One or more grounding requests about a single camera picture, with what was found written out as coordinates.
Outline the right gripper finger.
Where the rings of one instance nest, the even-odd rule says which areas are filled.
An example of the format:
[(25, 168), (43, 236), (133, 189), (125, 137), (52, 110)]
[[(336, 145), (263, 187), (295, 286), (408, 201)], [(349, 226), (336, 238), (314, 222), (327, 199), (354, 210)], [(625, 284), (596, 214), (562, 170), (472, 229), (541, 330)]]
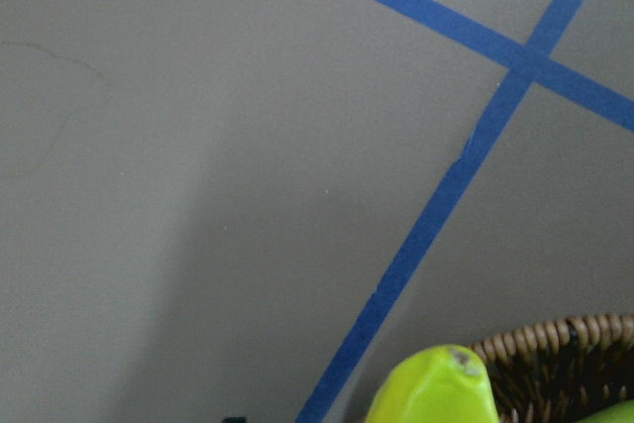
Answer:
[(229, 416), (222, 420), (222, 423), (246, 423), (246, 416)]

